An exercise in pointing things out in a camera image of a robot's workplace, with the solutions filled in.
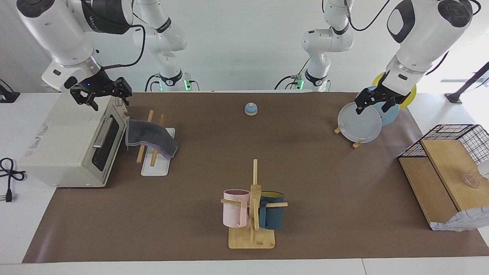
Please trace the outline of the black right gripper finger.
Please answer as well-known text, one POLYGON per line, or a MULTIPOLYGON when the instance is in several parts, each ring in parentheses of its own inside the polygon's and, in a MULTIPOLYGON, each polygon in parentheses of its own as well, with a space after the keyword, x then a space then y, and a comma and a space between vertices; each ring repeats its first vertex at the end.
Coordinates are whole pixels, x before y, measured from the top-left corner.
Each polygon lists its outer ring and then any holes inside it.
POLYGON ((129 97, 133 95, 132 88, 124 77, 119 77, 112 82, 112 88, 110 89, 110 95, 122 99, 126 106, 129 106, 129 97))
POLYGON ((86 93, 87 91, 83 89, 71 89, 70 94, 73 97, 73 99, 77 102, 79 105, 88 105, 91 108, 93 108, 94 111, 99 110, 98 104, 95 102, 95 97, 96 97, 96 92, 88 92, 87 95, 83 95, 83 93, 86 93))

